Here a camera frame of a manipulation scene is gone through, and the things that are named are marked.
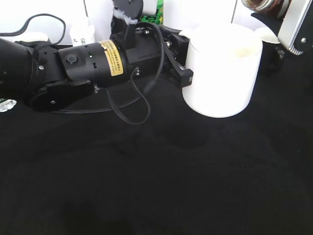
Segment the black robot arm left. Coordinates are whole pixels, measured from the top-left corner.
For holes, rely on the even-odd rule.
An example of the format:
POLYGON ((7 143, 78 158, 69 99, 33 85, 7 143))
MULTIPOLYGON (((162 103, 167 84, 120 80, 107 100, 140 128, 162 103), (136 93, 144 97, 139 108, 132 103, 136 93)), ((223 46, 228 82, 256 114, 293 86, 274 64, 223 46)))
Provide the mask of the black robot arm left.
POLYGON ((0 96, 38 112, 59 111, 96 89, 133 81, 150 81, 148 94, 163 71, 179 88, 192 83, 184 67, 188 39, 178 30, 151 23, 130 25, 108 40, 59 49, 50 42, 0 42, 0 96))

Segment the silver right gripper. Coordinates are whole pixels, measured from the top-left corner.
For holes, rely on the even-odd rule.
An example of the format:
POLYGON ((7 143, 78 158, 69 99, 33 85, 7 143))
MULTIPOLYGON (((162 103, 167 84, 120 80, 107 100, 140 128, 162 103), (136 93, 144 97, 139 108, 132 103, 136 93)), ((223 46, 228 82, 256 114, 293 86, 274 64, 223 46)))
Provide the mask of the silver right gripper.
POLYGON ((278 39, 290 53, 301 55, 313 48, 313 2, 291 1, 282 21, 278 39))

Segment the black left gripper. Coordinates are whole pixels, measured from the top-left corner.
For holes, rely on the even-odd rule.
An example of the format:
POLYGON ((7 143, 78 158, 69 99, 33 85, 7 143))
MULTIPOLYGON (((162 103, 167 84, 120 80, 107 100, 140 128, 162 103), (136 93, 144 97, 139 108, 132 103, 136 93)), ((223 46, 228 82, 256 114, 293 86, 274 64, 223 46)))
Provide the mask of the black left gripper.
POLYGON ((188 38, 180 30, 155 23, 138 23, 124 28, 114 27, 110 39, 122 52, 124 68, 138 67, 144 75, 151 75, 161 68, 168 80, 182 89, 190 86, 193 71, 186 69, 188 38))

